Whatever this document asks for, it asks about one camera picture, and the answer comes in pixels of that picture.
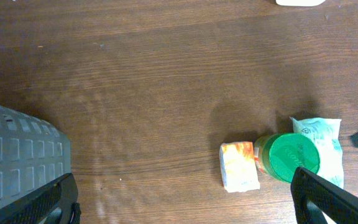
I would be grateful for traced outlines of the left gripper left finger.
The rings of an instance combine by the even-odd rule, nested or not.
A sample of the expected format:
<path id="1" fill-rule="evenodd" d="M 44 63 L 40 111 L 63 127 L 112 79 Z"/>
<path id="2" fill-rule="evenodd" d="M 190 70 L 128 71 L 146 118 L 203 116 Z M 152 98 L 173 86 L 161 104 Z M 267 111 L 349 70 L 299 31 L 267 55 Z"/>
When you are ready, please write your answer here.
<path id="1" fill-rule="evenodd" d="M 81 208 L 73 174 L 66 173 L 0 209 L 0 223 L 79 224 Z"/>

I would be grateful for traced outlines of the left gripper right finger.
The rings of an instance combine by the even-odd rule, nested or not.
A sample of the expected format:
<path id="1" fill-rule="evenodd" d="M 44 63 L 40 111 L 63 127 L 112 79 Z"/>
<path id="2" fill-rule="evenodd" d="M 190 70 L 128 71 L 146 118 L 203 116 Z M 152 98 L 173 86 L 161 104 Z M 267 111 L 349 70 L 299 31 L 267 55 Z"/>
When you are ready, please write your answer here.
<path id="1" fill-rule="evenodd" d="M 298 223 L 358 223 L 358 197 L 304 167 L 297 167 L 291 195 Z"/>

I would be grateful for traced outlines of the mint green plastic packet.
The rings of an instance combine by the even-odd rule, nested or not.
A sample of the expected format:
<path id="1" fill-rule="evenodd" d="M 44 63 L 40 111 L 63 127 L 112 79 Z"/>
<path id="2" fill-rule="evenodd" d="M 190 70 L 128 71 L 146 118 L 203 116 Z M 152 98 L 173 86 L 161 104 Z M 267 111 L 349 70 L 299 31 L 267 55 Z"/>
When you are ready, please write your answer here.
<path id="1" fill-rule="evenodd" d="M 339 142 L 341 119 L 309 118 L 296 120 L 293 117 L 290 119 L 293 124 L 293 131 L 309 138 L 319 152 L 320 165 L 317 174 L 343 189 L 343 151 Z"/>

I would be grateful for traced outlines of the green-lid jar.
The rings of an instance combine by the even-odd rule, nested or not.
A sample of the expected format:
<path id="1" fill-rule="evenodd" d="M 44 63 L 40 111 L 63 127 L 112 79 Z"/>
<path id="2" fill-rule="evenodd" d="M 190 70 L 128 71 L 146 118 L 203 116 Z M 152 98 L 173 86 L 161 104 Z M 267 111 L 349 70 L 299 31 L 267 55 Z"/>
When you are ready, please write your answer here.
<path id="1" fill-rule="evenodd" d="M 254 144 L 254 159 L 259 171 L 288 183 L 292 181 L 298 167 L 317 173 L 321 162 L 312 140 L 297 133 L 258 138 Z"/>

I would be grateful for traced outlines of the orange tissue packet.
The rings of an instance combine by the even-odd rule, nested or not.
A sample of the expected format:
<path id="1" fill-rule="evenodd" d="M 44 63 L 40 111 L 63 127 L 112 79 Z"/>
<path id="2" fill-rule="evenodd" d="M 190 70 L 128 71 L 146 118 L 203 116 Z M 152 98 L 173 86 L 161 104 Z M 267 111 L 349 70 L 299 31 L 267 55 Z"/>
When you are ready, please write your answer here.
<path id="1" fill-rule="evenodd" d="M 221 144 L 219 162 L 223 186 L 228 193 L 260 189 L 252 142 Z"/>

